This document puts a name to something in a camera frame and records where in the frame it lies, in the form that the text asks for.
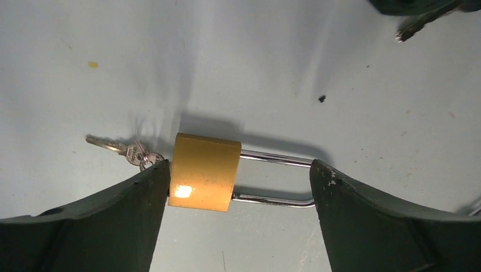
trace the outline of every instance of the keys hanging from lock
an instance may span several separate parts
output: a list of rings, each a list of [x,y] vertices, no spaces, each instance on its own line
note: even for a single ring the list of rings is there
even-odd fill
[[[161,154],[149,153],[147,148],[139,141],[135,141],[135,143],[128,146],[123,143],[103,141],[90,136],[88,136],[85,141],[92,145],[112,150],[117,154],[124,156],[130,164],[139,166],[140,171],[144,171],[147,167],[154,165],[161,160],[165,160]]]

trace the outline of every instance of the brass padlock body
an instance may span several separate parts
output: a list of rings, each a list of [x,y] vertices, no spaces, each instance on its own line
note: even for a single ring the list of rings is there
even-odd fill
[[[177,133],[168,205],[227,211],[240,156],[240,142]]]

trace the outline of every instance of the padlock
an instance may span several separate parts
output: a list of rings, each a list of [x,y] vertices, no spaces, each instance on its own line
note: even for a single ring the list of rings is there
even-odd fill
[[[172,158],[169,206],[227,211],[231,200],[311,207],[305,201],[238,194],[234,191],[239,159],[309,168],[311,159],[242,150],[240,142],[178,133]]]

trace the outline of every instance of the metal key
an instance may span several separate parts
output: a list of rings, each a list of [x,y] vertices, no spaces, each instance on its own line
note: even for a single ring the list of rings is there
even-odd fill
[[[124,156],[127,161],[130,162],[130,164],[133,164],[135,166],[139,166],[141,162],[145,160],[145,153],[147,153],[147,149],[145,148],[145,146],[138,142],[126,146],[123,143],[112,143],[109,141],[98,140],[92,137],[87,137],[85,140],[87,141],[87,143],[91,143],[92,145],[112,150],[119,155]]]
[[[165,158],[158,153],[149,153],[145,155],[144,159],[140,162],[140,171],[144,171],[161,160],[165,160]]]
[[[413,20],[412,23],[406,25],[403,27],[397,34],[396,34],[396,39],[398,40],[399,43],[402,43],[406,41],[407,39],[411,38],[419,32],[421,29],[424,28],[424,26],[432,21],[435,21],[436,19],[443,17],[445,15],[449,15],[452,12],[458,10],[461,6],[462,2],[460,0],[453,1],[449,3],[448,5],[426,13],[415,20]]]

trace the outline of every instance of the white surface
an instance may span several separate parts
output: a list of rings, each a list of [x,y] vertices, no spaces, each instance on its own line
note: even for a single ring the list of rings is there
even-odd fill
[[[86,134],[170,158],[179,126],[276,139],[258,150],[311,145],[367,184],[457,211],[481,194],[481,16],[404,44],[399,22],[357,0],[3,0],[0,218],[137,172]],[[239,183],[309,191],[307,171],[275,167],[243,162]],[[166,208],[152,271],[224,271],[223,258],[226,271],[330,270],[314,209]]]

